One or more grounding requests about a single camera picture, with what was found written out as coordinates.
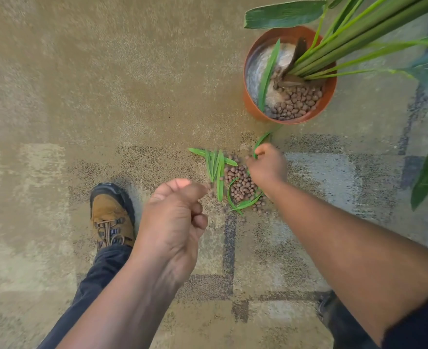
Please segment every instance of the shoe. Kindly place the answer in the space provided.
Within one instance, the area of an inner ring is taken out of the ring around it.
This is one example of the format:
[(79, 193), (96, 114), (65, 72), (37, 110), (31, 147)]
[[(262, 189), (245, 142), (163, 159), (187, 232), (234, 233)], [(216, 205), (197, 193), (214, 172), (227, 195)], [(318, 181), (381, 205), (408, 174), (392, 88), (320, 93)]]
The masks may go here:
[(98, 251), (110, 245), (133, 247), (135, 213), (128, 193), (111, 182), (102, 182), (91, 190), (90, 207)]

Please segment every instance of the potted plant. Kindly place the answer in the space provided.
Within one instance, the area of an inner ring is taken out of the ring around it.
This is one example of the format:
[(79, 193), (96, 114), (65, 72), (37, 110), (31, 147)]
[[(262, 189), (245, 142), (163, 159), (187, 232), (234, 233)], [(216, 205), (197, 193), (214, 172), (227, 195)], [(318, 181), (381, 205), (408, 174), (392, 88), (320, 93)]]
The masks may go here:
[[(406, 42), (378, 41), (428, 13), (428, 0), (377, 0), (359, 10), (363, 1), (303, 0), (247, 11), (245, 28), (269, 29), (253, 44), (245, 61), (243, 98), (247, 110), (261, 120), (302, 123), (327, 106), (337, 77), (371, 71), (401, 73), (417, 79), (428, 93), (428, 52), (405, 68), (348, 70), (411, 46), (428, 47), (428, 37)], [(340, 4), (339, 15), (322, 32), (327, 11)], [(318, 18), (315, 32), (301, 26)], [(362, 49), (366, 53), (359, 58), (341, 61)], [(412, 208), (420, 205), (427, 194), (428, 156), (413, 188)]]

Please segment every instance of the dark pants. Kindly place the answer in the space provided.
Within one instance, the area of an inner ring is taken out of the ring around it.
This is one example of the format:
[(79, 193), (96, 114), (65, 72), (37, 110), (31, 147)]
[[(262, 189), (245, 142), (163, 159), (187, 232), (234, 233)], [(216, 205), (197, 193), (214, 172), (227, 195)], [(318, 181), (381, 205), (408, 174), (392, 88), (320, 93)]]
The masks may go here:
[(112, 280), (130, 257), (132, 248), (124, 245), (111, 245), (102, 248), (86, 277), (78, 286), (71, 306), (59, 318), (54, 328), (44, 338), (38, 349), (54, 349), (80, 316), (98, 297), (102, 289)]
[[(57, 321), (38, 349), (54, 349), (130, 257), (129, 246), (101, 249), (78, 286), (72, 305)], [(374, 349), (377, 346), (332, 292), (320, 307), (323, 323), (334, 336), (334, 349)]]

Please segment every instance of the artificial plant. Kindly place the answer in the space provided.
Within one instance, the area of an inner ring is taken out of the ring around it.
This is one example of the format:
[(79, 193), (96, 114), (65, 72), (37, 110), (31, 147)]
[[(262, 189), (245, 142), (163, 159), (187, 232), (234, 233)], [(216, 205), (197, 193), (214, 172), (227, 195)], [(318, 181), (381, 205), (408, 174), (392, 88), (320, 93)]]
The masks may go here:
[[(346, 67), (412, 46), (428, 48), (428, 37), (403, 42), (378, 41), (382, 36), (428, 13), (428, 0), (377, 0), (360, 10), (364, 1), (303, 0), (257, 7), (246, 12), (244, 26), (249, 29), (294, 27), (320, 18), (313, 42), (307, 44), (306, 50), (302, 53), (295, 53), (292, 63), (286, 68), (287, 73), (282, 73), (282, 76), (295, 76), (300, 77), (301, 80), (311, 81), (364, 72), (401, 73), (417, 79), (428, 93), (428, 51), (405, 68), (341, 71)], [(323, 39), (319, 42), (324, 17), (329, 9), (338, 7), (340, 4), (343, 5), (341, 11), (323, 33)], [(367, 53), (359, 58), (333, 65), (334, 62), (363, 48)], [(269, 83), (271, 72), (265, 73), (261, 82)], [(267, 86), (264, 88), (261, 86), (258, 98), (264, 98), (266, 90)], [(428, 155), (412, 191), (412, 208), (416, 209), (427, 195)]]

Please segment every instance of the plant pot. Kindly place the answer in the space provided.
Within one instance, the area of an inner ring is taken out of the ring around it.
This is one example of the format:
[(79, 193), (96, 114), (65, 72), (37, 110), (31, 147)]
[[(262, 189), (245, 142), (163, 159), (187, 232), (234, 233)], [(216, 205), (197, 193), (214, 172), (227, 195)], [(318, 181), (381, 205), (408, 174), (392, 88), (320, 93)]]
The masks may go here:
[[(289, 44), (296, 45), (299, 37), (304, 37), (306, 39), (307, 44), (311, 45), (313, 43), (315, 34), (316, 34), (315, 31), (303, 26), (298, 26), (293, 28), (274, 28), (265, 32), (263, 35), (261, 35), (258, 38), (258, 40), (255, 41), (250, 51), (248, 52), (248, 55), (245, 60), (245, 66), (243, 68), (243, 101), (245, 102), (246, 110), (255, 119), (260, 121), (271, 121), (271, 122), (274, 122), (277, 124), (283, 124), (283, 125), (300, 124), (312, 119), (313, 117), (316, 117), (329, 104), (330, 100), (334, 95), (335, 88), (337, 86), (337, 77), (328, 78), (325, 81), (322, 88), (322, 98), (317, 103), (315, 110), (309, 111), (308, 113), (306, 113), (300, 118), (284, 120), (284, 121), (272, 119), (268, 117), (265, 113), (263, 113), (261, 110), (259, 110), (258, 106), (253, 101), (247, 89), (246, 74), (247, 74), (248, 67), (251, 64), (252, 58), (254, 58), (254, 56), (257, 55), (263, 48), (274, 45), (278, 38), (280, 38), (281, 43), (289, 43)], [(322, 37), (320, 36), (317, 43), (319, 44), (321, 40), (322, 40)]]

